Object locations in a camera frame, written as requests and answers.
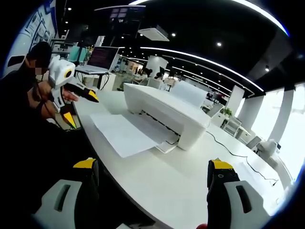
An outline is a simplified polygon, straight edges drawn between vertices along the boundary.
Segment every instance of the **paper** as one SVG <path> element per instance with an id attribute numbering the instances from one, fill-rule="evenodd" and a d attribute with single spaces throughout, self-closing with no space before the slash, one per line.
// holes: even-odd
<path id="1" fill-rule="evenodd" d="M 123 158 L 158 145 L 122 115 L 92 114 L 90 117 L 114 150 Z"/>

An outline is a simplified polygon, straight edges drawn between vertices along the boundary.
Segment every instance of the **white printer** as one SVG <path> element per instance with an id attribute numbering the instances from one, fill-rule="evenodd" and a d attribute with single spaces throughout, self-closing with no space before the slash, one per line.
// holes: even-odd
<path id="1" fill-rule="evenodd" d="M 124 84 L 124 95 L 128 110 L 153 122 L 153 126 L 174 133 L 175 145 L 190 149 L 210 125 L 211 118 L 200 108 L 185 102 L 167 91 L 152 87 Z M 159 146 L 161 151 L 174 145 L 169 141 Z"/>

